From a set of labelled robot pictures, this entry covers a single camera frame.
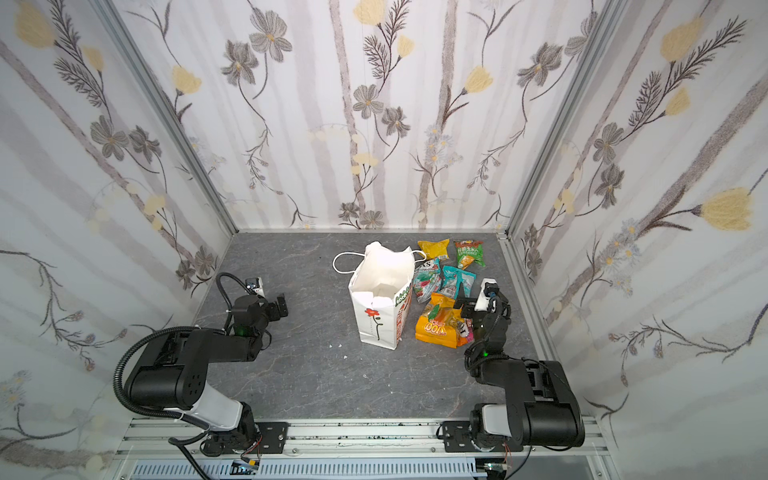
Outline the teal white snack packet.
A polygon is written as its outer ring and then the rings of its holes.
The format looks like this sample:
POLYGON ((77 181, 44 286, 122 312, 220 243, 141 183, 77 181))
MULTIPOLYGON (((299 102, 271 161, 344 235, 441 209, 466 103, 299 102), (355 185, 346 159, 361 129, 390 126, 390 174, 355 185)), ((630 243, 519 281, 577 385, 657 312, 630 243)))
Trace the teal white snack packet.
POLYGON ((475 274, 453 266, 444 266, 442 272, 442 285, 438 290, 440 294, 453 299, 471 295, 475 274))

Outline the orange snack packet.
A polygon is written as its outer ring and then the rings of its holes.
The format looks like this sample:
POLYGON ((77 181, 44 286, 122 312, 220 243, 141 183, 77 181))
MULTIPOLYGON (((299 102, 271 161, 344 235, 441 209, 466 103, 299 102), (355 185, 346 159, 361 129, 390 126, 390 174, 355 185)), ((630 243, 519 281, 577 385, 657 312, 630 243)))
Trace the orange snack packet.
POLYGON ((440 293, 433 293, 415 327, 415 338, 421 342, 452 349, 459 348, 457 323, 460 311, 454 308, 455 300, 440 293))

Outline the green snack packet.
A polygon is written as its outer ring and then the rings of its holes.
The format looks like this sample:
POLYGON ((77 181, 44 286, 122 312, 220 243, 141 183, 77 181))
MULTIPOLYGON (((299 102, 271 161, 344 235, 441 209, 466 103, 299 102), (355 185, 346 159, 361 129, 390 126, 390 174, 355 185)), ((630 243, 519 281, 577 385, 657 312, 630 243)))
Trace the green snack packet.
POLYGON ((484 243, 478 240, 463 240, 454 243, 457 255, 457 267, 466 270, 470 265, 485 266, 484 243))

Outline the yellow snack packet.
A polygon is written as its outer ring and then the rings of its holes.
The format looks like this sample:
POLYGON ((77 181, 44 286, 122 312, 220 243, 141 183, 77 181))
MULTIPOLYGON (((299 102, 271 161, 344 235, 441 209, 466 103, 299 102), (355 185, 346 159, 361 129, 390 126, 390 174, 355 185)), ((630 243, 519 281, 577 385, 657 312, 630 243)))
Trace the yellow snack packet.
POLYGON ((449 260, 448 247, 450 244, 450 239, 440 241, 419 240, 417 242, 419 249, 426 255, 427 260, 449 260))

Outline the white paper bag red flower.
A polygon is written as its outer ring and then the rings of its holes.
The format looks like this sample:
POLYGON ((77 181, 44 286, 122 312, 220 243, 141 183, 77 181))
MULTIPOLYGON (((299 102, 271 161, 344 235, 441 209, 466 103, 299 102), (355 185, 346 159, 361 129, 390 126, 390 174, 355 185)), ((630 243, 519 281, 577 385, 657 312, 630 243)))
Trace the white paper bag red flower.
POLYGON ((341 270, 337 262, 345 255, 337 254, 332 267, 350 277, 348 292, 361 342, 396 349, 412 303, 416 265, 427 259, 426 253, 411 248, 393 251, 374 241, 354 254, 361 259, 355 269, 341 270))

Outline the orange pink candy packet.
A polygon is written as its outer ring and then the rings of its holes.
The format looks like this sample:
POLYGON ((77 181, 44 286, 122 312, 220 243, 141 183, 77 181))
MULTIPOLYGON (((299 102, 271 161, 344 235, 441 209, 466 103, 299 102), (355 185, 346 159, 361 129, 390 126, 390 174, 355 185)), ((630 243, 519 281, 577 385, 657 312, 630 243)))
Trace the orange pink candy packet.
POLYGON ((456 330, 458 333, 458 347, 471 344, 474 341, 474 330, 471 319, 460 319, 457 323, 456 330))

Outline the white teal candy packet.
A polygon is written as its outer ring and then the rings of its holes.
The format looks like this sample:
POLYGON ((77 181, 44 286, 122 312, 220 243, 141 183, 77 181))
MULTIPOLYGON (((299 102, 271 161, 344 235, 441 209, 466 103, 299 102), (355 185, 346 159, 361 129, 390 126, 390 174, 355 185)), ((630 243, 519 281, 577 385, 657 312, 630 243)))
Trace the white teal candy packet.
POLYGON ((430 300, 431 295, 442 285, 442 270, 439 259, 425 260, 415 269, 412 290, 418 303, 430 300))

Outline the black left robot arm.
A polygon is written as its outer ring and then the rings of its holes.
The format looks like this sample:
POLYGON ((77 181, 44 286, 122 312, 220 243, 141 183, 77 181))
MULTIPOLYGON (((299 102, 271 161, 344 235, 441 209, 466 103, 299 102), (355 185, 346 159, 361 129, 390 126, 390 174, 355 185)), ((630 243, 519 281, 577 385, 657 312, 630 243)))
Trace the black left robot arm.
POLYGON ((208 456, 245 452, 263 438, 251 407, 219 392, 207 380, 209 366, 248 363, 271 344, 270 324, 289 314, 286 297, 238 298, 222 329, 195 326, 156 331, 118 361, 113 391, 140 416, 179 420, 200 428, 208 456))

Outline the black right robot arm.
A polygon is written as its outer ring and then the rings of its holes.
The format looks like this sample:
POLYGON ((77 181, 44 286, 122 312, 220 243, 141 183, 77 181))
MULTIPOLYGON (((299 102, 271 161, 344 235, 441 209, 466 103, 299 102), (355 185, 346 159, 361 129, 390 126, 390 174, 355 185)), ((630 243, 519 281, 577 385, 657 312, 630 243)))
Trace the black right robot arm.
POLYGON ((513 357, 505 352, 511 307, 492 294, 473 312, 474 342, 464 367, 477 383, 499 388, 500 404, 479 403, 470 413, 469 438, 477 449, 498 445, 512 452, 540 446, 553 451, 580 447, 586 429, 578 400, 556 361, 513 357))

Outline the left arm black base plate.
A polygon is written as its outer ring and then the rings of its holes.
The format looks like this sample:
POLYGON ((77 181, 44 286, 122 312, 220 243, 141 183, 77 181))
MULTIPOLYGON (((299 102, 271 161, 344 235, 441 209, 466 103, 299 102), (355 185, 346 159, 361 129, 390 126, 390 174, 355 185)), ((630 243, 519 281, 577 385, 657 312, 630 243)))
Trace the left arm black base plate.
POLYGON ((257 422, 231 431, 214 431, 201 442, 206 456, 224 454, 282 454, 287 440, 288 422, 257 422))

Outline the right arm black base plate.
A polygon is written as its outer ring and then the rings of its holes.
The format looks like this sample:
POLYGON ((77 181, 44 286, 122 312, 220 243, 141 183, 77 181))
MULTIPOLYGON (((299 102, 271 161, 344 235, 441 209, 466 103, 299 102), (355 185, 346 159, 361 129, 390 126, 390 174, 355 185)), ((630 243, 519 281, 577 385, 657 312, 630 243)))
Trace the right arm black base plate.
POLYGON ((443 421, 435 431, 446 453, 517 453, 524 448, 509 437, 487 434, 468 420, 443 421))

